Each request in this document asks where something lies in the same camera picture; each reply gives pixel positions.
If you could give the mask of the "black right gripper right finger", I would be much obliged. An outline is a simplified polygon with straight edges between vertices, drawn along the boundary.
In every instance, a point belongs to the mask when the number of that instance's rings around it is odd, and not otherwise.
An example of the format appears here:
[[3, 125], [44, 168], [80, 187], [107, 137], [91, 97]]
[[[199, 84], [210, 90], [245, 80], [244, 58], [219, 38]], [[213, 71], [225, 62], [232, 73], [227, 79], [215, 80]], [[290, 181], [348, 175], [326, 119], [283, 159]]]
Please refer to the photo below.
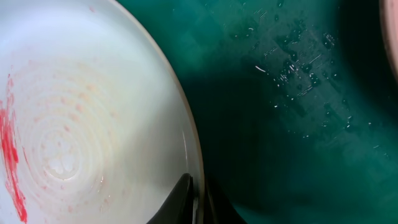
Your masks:
[[205, 180], [204, 224], [246, 224], [214, 178]]

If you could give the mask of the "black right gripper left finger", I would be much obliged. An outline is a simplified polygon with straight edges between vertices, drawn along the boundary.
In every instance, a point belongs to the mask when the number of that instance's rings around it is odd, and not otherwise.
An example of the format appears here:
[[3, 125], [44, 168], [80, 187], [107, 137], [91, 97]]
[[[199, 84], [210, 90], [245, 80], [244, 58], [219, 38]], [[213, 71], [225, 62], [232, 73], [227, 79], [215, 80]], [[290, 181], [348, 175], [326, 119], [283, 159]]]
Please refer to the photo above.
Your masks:
[[185, 173], [147, 224], [192, 224], [193, 178]]

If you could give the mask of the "light blue plate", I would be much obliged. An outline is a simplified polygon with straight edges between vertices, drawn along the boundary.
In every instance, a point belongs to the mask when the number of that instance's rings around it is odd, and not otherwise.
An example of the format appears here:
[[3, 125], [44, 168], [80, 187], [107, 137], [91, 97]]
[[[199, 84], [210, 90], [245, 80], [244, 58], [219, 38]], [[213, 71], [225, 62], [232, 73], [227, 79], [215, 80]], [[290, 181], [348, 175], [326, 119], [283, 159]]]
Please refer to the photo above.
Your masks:
[[1, 222], [173, 222], [204, 172], [178, 78], [117, 1], [1, 2]]

